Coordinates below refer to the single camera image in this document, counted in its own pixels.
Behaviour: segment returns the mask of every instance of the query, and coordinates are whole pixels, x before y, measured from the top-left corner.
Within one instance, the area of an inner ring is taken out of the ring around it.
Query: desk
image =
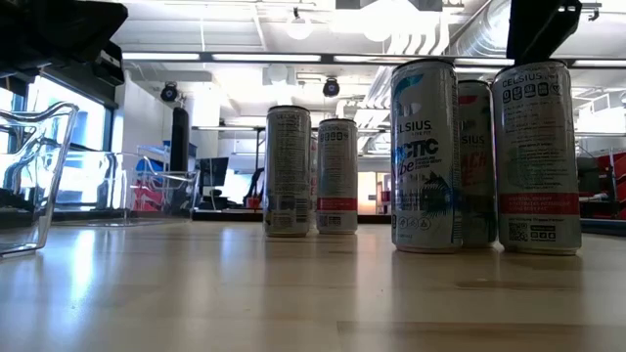
[[[258,223],[54,228],[0,261],[9,351],[619,351],[626,241],[576,257],[394,250],[389,227],[264,238]]]

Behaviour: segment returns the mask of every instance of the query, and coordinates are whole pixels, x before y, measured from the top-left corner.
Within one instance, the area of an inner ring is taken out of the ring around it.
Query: ceiling pipe
[[[511,0],[489,0],[450,39],[447,55],[505,57],[507,39],[500,43],[503,31],[500,26],[508,23]]]

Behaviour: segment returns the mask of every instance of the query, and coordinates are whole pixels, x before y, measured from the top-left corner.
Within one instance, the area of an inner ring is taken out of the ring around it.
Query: qr code
[[[528,224],[509,223],[509,240],[528,242]]]

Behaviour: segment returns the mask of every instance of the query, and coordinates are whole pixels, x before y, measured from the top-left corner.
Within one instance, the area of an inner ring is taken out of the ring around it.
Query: black punching bag
[[[189,160],[189,114],[182,108],[174,108],[172,118],[172,141],[169,151],[169,170],[188,171]]]

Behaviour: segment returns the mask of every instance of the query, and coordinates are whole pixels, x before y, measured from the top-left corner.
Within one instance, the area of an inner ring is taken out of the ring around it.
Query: can
[[[491,105],[487,82],[459,82],[463,247],[490,247],[498,234]]]
[[[575,254],[582,236],[567,67],[509,67],[492,90],[500,243],[509,251]]]
[[[356,122],[329,118],[318,130],[317,230],[354,234],[358,227],[358,151]]]
[[[462,245],[458,87],[454,66],[428,59],[391,77],[391,228],[399,250]]]
[[[311,192],[309,193],[309,229],[315,230],[317,212],[317,137],[311,136],[311,155],[310,167],[310,183]]]
[[[263,224],[270,237],[309,231],[311,117],[295,106],[272,107],[265,127]]]

